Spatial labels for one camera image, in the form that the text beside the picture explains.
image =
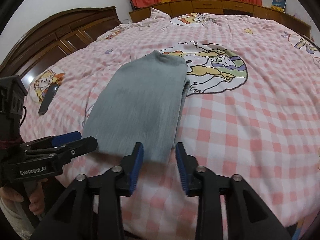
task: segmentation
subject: white wall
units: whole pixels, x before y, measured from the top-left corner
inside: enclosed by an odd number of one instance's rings
[[[271,4],[272,0],[262,0],[263,6],[270,7]],[[311,26],[311,36],[313,36],[316,44],[320,45],[320,31],[298,0],[287,0],[285,12],[309,24]]]
[[[32,27],[58,12],[81,8],[116,6],[119,20],[131,20],[129,0],[25,0],[16,10],[0,35],[0,63],[11,48]]]

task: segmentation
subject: wooden dresser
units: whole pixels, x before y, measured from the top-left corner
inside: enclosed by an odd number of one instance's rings
[[[151,7],[163,11],[171,17],[177,17],[192,12],[225,15],[246,14],[261,19],[274,20],[299,34],[306,35],[308,38],[310,37],[311,27],[289,14],[277,12],[250,3],[231,0],[178,0],[156,4],[130,12],[129,14],[132,21],[135,23],[150,17]]]

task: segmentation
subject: bedspread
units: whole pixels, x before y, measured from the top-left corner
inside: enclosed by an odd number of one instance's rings
[[[64,75],[43,116],[31,97],[41,81],[31,83],[23,139],[81,132],[116,70],[153,50],[188,64],[178,133],[188,154],[216,174],[241,174],[284,226],[319,209],[320,53],[275,21],[195,13],[170,19],[153,10],[151,18],[120,25],[51,67]],[[119,161],[87,154],[57,179],[67,186],[77,174],[102,174]],[[168,165],[145,163],[136,192],[121,203],[124,228],[134,234],[194,239],[197,198],[184,195],[173,152]]]

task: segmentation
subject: metal bolt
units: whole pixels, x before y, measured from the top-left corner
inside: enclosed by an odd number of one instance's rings
[[[122,171],[122,167],[121,166],[114,166],[114,167],[112,167],[112,169],[111,169],[113,172],[120,172],[120,171]]]
[[[235,174],[232,176],[232,178],[235,180],[235,181],[241,181],[242,180],[242,176],[240,174]]]
[[[197,166],[196,167],[196,171],[198,171],[198,172],[205,172],[206,170],[207,170],[207,168],[204,166]]]
[[[83,180],[85,180],[85,178],[86,178],[86,175],[85,175],[85,174],[79,174],[79,175],[76,177],[77,181],[83,181]]]

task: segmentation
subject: folded gray clothing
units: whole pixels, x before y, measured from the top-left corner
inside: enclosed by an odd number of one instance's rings
[[[100,93],[82,137],[98,151],[118,156],[144,146],[144,161],[168,163],[190,86],[182,57],[158,51],[124,64]]]

